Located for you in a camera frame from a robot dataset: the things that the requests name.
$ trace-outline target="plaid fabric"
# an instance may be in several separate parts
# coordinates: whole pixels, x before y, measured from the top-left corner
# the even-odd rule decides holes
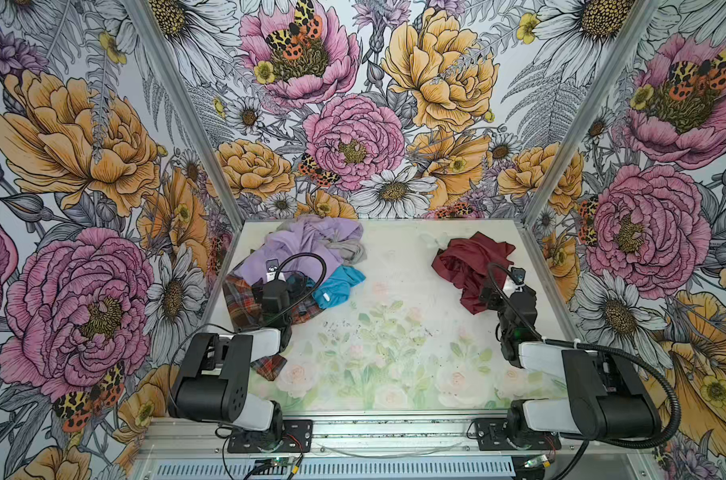
[[[283,370],[287,361],[288,360],[280,355],[265,356],[259,360],[251,362],[251,368],[256,370],[259,375],[272,382],[278,378],[278,374],[281,370]]]
[[[299,274],[293,274],[288,278],[288,282],[290,299],[294,301],[295,297],[304,291],[304,278]],[[235,329],[257,330],[262,327],[262,305],[257,301],[254,293],[254,289],[259,287],[259,284],[252,287],[245,283],[245,280],[233,274],[229,274],[225,278],[224,300],[227,302],[227,311]],[[291,309],[291,324],[304,323],[322,311],[323,309],[310,295]],[[274,355],[253,361],[251,367],[259,375],[272,381],[278,377],[285,363],[285,358]]]

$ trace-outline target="maroon cloth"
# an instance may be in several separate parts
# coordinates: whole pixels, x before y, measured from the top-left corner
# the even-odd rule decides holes
[[[483,290],[483,282],[488,278],[488,264],[500,264],[509,268],[513,263],[507,255],[515,250],[514,245],[492,239],[475,232],[470,238],[454,238],[448,242],[446,250],[439,250],[432,261],[432,268],[454,286],[461,288],[461,304],[475,314],[486,310],[486,304],[478,299]],[[493,278],[500,287],[506,275],[493,269]]]

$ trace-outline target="floral wallpaper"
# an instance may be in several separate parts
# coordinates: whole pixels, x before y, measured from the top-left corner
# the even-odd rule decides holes
[[[666,477],[726,479],[726,1],[663,2],[594,115],[533,234],[582,338],[674,386]]]
[[[123,42],[117,2],[0,0],[0,478],[131,475],[232,238]]]
[[[150,5],[245,218],[498,218],[529,204],[633,0]],[[655,22],[643,52],[674,23]]]

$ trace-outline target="black cable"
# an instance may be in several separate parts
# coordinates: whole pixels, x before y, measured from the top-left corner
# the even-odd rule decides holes
[[[269,320],[265,319],[266,326],[269,325],[270,323],[272,323],[273,320],[279,319],[285,313],[290,312],[291,309],[293,309],[299,303],[303,302],[304,299],[307,298],[308,296],[310,296],[312,294],[312,292],[315,292],[318,289],[318,287],[320,287],[320,284],[323,283],[323,280],[325,280],[325,268],[326,268],[325,260],[323,260],[323,258],[320,255],[313,254],[311,252],[299,252],[298,254],[291,255],[289,258],[283,260],[283,263],[280,264],[278,266],[278,269],[275,271],[275,278],[278,278],[278,275],[280,274],[281,270],[283,270],[283,267],[285,266],[285,264],[287,264],[288,262],[290,262],[292,260],[296,260],[297,258],[302,257],[302,256],[311,256],[312,258],[315,258],[318,262],[320,262],[320,265],[321,265],[320,278],[318,278],[318,281],[315,282],[315,284],[310,288],[310,290],[308,290],[307,293],[305,293],[304,295],[300,296],[298,300],[291,303],[291,305],[285,307],[283,310],[275,313]]]
[[[507,270],[503,266],[498,264],[490,264],[493,266],[498,266],[502,270]],[[493,281],[493,284],[497,287],[497,290],[502,294],[502,297],[506,297],[504,292],[501,291],[499,288],[499,285],[497,284],[496,280],[493,278],[493,275],[490,276],[491,280]],[[562,346],[565,348],[577,348],[579,350],[596,350],[598,352],[603,353],[609,353],[611,355],[620,356],[624,359],[630,360],[632,363],[636,364],[640,368],[646,370],[656,381],[662,386],[662,389],[664,390],[665,394],[667,395],[667,399],[670,401],[670,420],[667,422],[667,425],[656,435],[651,436],[649,438],[646,438],[645,440],[622,440],[622,439],[605,439],[601,440],[601,442],[608,443],[613,446],[622,447],[622,448],[635,448],[635,449],[643,449],[643,448],[654,448],[656,446],[663,445],[668,440],[670,440],[674,435],[675,432],[678,431],[678,427],[680,426],[680,419],[682,416],[682,412],[680,410],[680,399],[675,394],[675,390],[670,385],[670,383],[667,381],[667,378],[662,375],[656,368],[651,366],[648,362],[643,360],[642,358],[633,355],[632,353],[625,352],[624,350],[615,349],[610,346],[603,346],[598,345],[594,343],[582,343],[582,342],[566,342],[565,340],[551,340],[551,339],[542,339],[541,335],[536,332],[536,330],[533,329],[533,326],[531,326],[531,323],[528,322],[519,312],[517,312],[517,309],[512,305],[511,302],[509,302],[509,299],[506,300],[507,305],[512,308],[513,312],[515,312],[515,315],[517,315],[518,318],[520,318],[523,323],[528,327],[529,330],[532,332],[535,332],[537,338],[541,340],[543,343],[547,345],[555,345],[555,346]]]
[[[577,466],[579,459],[582,458],[582,455],[584,455],[584,451],[588,449],[589,444],[590,440],[583,441],[582,445],[579,447],[579,450],[577,450],[577,453],[574,454],[574,457],[571,458],[571,461],[568,463],[568,465],[566,465],[566,468],[561,470],[554,477],[550,478],[550,480],[563,480],[563,478],[566,478],[566,475],[571,473],[571,470],[574,470],[574,467]]]

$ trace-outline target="floral table mat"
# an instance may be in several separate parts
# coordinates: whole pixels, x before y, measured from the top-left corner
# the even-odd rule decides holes
[[[368,258],[355,267],[366,281],[350,300],[295,326],[281,374],[252,372],[249,391],[284,412],[506,408],[515,398],[565,396],[562,382],[519,370],[502,357],[496,312],[472,315],[461,291],[431,268],[438,248],[476,231],[519,246],[510,259],[543,289],[510,220],[363,220]],[[278,223],[247,223],[233,265]],[[562,336],[546,296],[537,296],[537,328]],[[220,296],[213,321],[230,327]]]

